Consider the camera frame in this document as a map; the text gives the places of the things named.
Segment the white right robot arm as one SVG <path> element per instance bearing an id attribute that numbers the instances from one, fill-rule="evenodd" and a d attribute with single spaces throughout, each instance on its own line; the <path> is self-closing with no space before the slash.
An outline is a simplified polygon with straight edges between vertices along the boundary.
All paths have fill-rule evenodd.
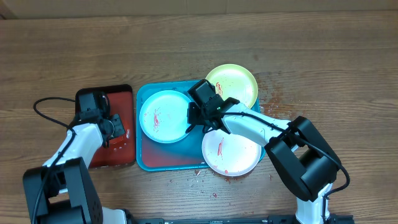
<path id="1" fill-rule="evenodd" d="M 340 159 L 307 118 L 278 120 L 257 113 L 233 98 L 212 98 L 188 105 L 188 123 L 222 130 L 262 146 L 284 185 L 297 198 L 297 223 L 336 223 L 328 199 Z"/>

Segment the yellow-green plate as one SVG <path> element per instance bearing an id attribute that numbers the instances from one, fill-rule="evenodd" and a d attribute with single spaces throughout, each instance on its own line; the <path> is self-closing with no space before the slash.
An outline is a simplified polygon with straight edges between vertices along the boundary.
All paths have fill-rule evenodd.
<path id="1" fill-rule="evenodd" d="M 248 108 L 252 108 L 257 101 L 257 81 L 248 69 L 240 65 L 220 65 L 210 71 L 205 79 L 215 86 L 216 93 L 223 100 L 232 97 Z"/>

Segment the white plate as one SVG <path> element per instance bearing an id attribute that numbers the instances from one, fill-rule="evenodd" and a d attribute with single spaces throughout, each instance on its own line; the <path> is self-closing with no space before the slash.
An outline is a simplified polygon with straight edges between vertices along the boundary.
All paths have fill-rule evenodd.
<path id="1" fill-rule="evenodd" d="M 252 171 L 262 154 L 260 145 L 222 130 L 206 133 L 201 148 L 209 167 L 228 177 L 237 177 Z"/>

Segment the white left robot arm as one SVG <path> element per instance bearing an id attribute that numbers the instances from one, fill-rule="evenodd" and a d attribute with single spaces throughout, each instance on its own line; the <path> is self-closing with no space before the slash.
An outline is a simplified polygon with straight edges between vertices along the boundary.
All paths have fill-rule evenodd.
<path id="1" fill-rule="evenodd" d="M 88 172 L 95 152 L 115 130 L 99 118 L 70 128 L 58 151 L 23 175 L 32 223 L 134 223 L 127 210 L 103 207 Z"/>

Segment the light blue plate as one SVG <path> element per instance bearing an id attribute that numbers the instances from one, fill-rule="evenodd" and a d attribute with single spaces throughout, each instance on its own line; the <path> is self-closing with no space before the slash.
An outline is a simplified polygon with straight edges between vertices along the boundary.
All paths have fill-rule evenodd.
<path id="1" fill-rule="evenodd" d="M 190 126 L 187 121 L 191 100 L 175 90 L 162 90 L 144 102 L 139 123 L 145 135 L 159 143 L 169 144 L 182 140 Z"/>

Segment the red sponge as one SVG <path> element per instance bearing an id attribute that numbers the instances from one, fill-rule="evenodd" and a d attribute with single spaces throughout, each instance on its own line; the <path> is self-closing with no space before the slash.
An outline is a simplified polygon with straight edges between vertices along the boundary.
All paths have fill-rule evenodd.
<path id="1" fill-rule="evenodd" d="M 125 134 L 123 134 L 123 135 L 121 135 L 119 137 L 111 139 L 109 141 L 108 148 L 112 149 L 114 151 L 117 151 L 119 149 L 122 149 L 122 148 L 126 147 L 128 140 L 129 140 L 129 135 L 128 135 L 128 133 L 125 133 Z"/>

